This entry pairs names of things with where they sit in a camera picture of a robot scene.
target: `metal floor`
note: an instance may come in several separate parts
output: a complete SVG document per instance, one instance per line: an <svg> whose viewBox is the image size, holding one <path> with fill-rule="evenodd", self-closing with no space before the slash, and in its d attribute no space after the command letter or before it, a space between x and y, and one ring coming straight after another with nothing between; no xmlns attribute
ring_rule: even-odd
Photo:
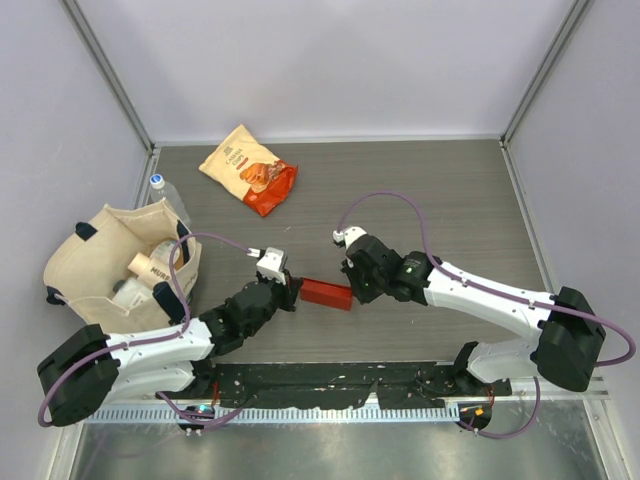
<svg viewBox="0 0 640 480"><path fill-rule="evenodd" d="M491 430L517 429L532 403L497 403ZM71 479L604 479L586 417L581 401L546 401L536 425L511 440L441 423L230 425L202 437L168 425L89 425Z"/></svg>

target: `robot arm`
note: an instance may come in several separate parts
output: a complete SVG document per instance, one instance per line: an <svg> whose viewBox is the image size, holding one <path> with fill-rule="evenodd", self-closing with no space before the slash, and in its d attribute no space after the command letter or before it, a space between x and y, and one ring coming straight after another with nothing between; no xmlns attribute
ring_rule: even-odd
<svg viewBox="0 0 640 480"><path fill-rule="evenodd" d="M198 377L198 362L226 355L242 346L278 309L295 310L302 279L284 268L283 251L252 250L259 257L257 281L227 298L224 304L190 321L188 329L171 340L155 339L181 332L183 325L137 334L105 334L99 325L87 325L38 366L45 394L76 362L101 349L123 342L135 346L101 355L75 371L49 403L52 423L66 426L93 414L103 403L154 393L179 392Z"/></svg>
<svg viewBox="0 0 640 480"><path fill-rule="evenodd" d="M471 275L436 258L445 270L462 279L457 281L434 268L424 252L401 257L360 227L334 232L333 237L336 244L346 247L342 272L361 303L386 294L400 302L447 307L495 323L519 337L497 344L465 344L454 362L456 381L463 391L478 383L538 374L567 390L587 389L604 342L603 327L534 306L545 302L593 313L580 292L567 287L558 295L522 290ZM507 298L472 288L468 281L499 290ZM509 296L524 297L529 304Z"/></svg>

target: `snack bag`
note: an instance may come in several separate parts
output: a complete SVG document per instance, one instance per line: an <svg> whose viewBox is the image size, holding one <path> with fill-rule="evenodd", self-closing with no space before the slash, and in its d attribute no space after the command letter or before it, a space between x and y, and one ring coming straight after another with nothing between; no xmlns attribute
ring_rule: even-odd
<svg viewBox="0 0 640 480"><path fill-rule="evenodd" d="M287 198L298 174L298 167L286 164L256 142L244 125L198 168L262 217Z"/></svg>

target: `plastic water bottle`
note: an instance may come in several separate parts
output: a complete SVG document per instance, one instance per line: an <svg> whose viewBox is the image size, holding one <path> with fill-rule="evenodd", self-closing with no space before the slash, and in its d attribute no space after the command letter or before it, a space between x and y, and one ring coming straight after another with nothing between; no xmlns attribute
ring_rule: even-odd
<svg viewBox="0 0 640 480"><path fill-rule="evenodd" d="M191 218L187 213L187 209L184 208L184 203L182 203L176 187L166 182L164 178L162 178L162 175L157 173L151 175L149 182L151 183L151 191L149 192L151 200L159 202L163 198L166 198L173 211L176 212L176 215L182 220L182 223L184 223L187 228L191 228Z"/></svg>

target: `gray table surface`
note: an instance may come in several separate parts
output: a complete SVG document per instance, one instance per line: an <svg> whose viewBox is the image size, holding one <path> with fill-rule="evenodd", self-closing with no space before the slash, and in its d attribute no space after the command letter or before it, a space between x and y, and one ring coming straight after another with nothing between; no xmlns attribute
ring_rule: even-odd
<svg viewBox="0 0 640 480"><path fill-rule="evenodd" d="M344 209L373 190L394 189L424 210L434 252L471 273L527 289L542 279L513 187L494 140L274 144L299 165L289 198L261 218L198 171L213 146L162 148L158 172L180 192L192 230L216 232L251 247L282 248L294 276L347 284L344 250L332 244ZM400 200L376 197L357 208L359 225L401 255L422 250L415 214ZM252 280L254 261L202 240L194 314L222 303ZM501 341L510 332L443 308L380 298L350 312L298 302L279 312L228 362L452 360L467 341Z"/></svg>

